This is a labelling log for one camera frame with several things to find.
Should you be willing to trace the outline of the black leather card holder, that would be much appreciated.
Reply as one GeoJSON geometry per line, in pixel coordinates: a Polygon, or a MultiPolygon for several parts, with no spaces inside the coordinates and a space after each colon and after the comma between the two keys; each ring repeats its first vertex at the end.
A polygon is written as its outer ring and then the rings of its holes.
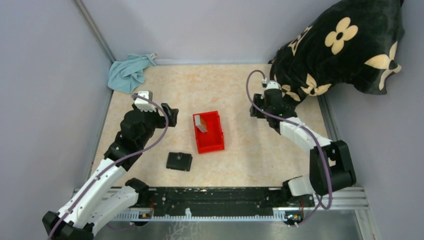
{"type": "Polygon", "coordinates": [[[193,156],[190,153],[169,152],[166,161],[166,168],[189,172],[191,169],[192,160],[193,156]]]}

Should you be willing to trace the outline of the red plastic bin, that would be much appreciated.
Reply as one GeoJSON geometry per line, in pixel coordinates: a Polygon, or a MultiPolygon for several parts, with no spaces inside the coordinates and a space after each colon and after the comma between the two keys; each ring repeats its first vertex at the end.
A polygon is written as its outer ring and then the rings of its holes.
{"type": "Polygon", "coordinates": [[[195,113],[192,115],[197,152],[206,154],[225,149],[224,133],[218,111],[195,113]],[[207,124],[207,132],[202,133],[195,127],[194,115],[200,115],[207,124]]]}

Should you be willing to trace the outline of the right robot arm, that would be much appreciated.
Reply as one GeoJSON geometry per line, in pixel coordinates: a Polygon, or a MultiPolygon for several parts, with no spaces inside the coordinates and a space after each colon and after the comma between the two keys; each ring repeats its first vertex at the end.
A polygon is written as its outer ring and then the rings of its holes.
{"type": "Polygon", "coordinates": [[[255,93],[249,100],[251,117],[265,119],[279,135],[308,154],[309,173],[282,184],[281,199],[284,204],[295,206],[301,197],[312,194],[331,196],[335,191],[356,184],[357,176],[345,141],[333,141],[311,130],[284,101],[280,90],[255,93]]]}

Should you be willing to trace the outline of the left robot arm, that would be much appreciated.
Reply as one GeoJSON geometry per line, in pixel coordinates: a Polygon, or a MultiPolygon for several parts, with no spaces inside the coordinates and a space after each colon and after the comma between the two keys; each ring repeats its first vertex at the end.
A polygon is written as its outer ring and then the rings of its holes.
{"type": "Polygon", "coordinates": [[[153,110],[134,104],[120,123],[120,131],[104,154],[97,169],[81,189],[58,211],[48,211],[42,223],[50,240],[92,240],[103,226],[123,210],[138,206],[153,207],[150,187],[132,178],[107,200],[105,194],[125,175],[148,149],[156,129],[177,125],[179,109],[162,103],[153,110]]]}

